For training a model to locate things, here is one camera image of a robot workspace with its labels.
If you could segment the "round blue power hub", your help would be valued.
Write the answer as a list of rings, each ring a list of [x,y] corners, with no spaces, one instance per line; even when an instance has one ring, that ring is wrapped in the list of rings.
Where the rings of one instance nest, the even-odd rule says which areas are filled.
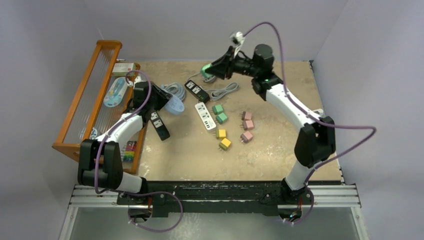
[[[179,116],[185,110],[184,103],[182,102],[181,99],[179,99],[175,95],[172,95],[172,97],[169,99],[169,101],[165,104],[164,108],[170,114],[175,115],[175,116]]]

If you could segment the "long black power strip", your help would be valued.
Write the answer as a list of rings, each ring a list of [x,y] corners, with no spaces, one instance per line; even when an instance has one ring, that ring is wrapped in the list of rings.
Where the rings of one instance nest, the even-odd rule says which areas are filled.
[[[151,113],[150,122],[161,141],[165,141],[171,136],[168,128],[157,111],[153,111]]]

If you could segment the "short black power strip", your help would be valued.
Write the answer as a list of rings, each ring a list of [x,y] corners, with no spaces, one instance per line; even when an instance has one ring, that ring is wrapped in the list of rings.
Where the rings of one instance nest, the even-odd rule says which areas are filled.
[[[191,93],[199,102],[207,103],[211,100],[210,95],[203,90],[198,84],[192,80],[188,80],[184,87]]]

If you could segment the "green charger plug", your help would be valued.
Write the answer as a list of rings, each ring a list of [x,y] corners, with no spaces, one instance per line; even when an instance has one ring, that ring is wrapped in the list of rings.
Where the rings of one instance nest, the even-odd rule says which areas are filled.
[[[222,112],[222,113],[219,113],[219,114],[217,114],[216,116],[215,116],[215,120],[220,124],[220,125],[222,125],[223,123],[225,123],[227,120],[228,120],[228,116],[224,113],[224,112]]]

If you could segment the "pink charger plug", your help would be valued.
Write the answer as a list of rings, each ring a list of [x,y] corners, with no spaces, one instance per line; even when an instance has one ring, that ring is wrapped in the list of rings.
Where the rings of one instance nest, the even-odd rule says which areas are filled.
[[[244,120],[241,126],[245,131],[250,131],[255,128],[255,125],[252,120]]]
[[[248,111],[243,111],[240,116],[242,121],[251,121],[253,114]]]

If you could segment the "white power strip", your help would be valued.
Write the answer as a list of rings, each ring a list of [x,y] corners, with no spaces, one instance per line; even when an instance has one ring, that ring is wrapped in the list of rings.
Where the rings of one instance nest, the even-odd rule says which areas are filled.
[[[212,118],[209,110],[203,102],[196,103],[194,105],[196,112],[198,113],[202,124],[208,132],[214,131],[217,127],[214,119]]]

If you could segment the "yellow charger plug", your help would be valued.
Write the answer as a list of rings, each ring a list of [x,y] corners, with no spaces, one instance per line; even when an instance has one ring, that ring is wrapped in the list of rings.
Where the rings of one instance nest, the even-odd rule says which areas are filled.
[[[227,137],[227,131],[225,129],[217,129],[215,131],[215,138],[218,140],[225,139]]]

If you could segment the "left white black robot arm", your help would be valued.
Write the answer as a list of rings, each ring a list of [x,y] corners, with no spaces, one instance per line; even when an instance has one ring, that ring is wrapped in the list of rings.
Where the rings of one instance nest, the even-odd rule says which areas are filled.
[[[148,81],[135,84],[131,99],[120,119],[96,139],[85,139],[79,148],[77,181],[100,194],[105,190],[129,193],[138,205],[149,199],[147,180],[123,170],[121,149],[139,131],[151,114],[161,110],[172,94]]]

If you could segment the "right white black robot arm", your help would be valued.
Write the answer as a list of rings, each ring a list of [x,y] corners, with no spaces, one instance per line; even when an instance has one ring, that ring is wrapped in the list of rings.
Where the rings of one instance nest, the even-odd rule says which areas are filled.
[[[266,44],[258,44],[252,57],[239,56],[231,46],[205,72],[223,80],[230,79],[234,73],[251,77],[255,93],[276,107],[296,129],[296,161],[281,181],[279,194],[284,202],[292,204],[306,191],[313,170],[335,153],[335,130],[328,126],[334,120],[329,116],[320,117],[292,95],[284,81],[275,74],[274,60],[273,50]]]

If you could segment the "blue packaged item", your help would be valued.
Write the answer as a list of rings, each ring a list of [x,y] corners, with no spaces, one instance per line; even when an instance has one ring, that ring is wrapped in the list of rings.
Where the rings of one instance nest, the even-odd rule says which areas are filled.
[[[108,108],[118,106],[122,102],[127,88],[128,83],[125,77],[116,78],[104,96],[103,104]]]

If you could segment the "white pink box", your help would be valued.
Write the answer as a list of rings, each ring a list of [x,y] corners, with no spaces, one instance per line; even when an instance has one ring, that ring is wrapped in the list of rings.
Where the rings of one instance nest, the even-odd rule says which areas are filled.
[[[114,64],[111,75],[114,77],[124,77],[128,72],[136,69],[135,63],[117,62]]]

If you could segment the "orange wooden shelf rack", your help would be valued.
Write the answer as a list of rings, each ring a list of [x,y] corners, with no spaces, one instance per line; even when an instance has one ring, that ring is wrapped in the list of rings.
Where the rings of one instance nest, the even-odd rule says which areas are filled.
[[[118,40],[98,40],[82,80],[77,88],[65,120],[52,148],[68,158],[79,161],[80,144],[88,139],[92,129],[105,133],[127,108],[133,91],[127,89],[123,100],[114,107],[103,103],[115,78],[112,71],[118,62],[122,43]]]

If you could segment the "colourful marker pack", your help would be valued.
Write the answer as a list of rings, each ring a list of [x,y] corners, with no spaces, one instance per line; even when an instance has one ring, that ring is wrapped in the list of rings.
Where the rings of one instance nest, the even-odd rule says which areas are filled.
[[[128,141],[120,151],[121,160],[125,163],[132,163],[135,158],[136,148],[137,141]]]

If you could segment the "blue white tape roll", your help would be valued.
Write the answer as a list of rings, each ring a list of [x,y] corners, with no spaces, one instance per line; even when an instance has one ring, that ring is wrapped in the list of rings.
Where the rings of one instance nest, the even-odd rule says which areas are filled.
[[[91,132],[90,132],[90,135],[89,135],[89,139],[90,139],[90,140],[94,140],[94,139],[96,139],[98,136],[99,136],[99,131],[98,131],[95,127],[93,127],[93,128],[91,129]]]

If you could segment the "white blue clip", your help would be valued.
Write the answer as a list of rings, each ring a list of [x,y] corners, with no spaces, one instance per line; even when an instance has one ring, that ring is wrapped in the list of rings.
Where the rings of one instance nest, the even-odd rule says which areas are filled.
[[[321,118],[323,118],[325,116],[324,110],[321,108],[315,109],[313,110],[314,113],[316,113],[317,115],[319,115]]]

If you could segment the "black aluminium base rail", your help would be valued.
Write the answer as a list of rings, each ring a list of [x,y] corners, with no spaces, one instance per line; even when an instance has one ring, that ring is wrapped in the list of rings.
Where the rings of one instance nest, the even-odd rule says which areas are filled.
[[[309,189],[285,196],[279,181],[150,181],[152,196],[133,196],[74,187],[70,207],[125,208],[154,218],[170,213],[262,214],[298,219],[313,208],[354,208],[361,202],[355,185],[312,181]]]

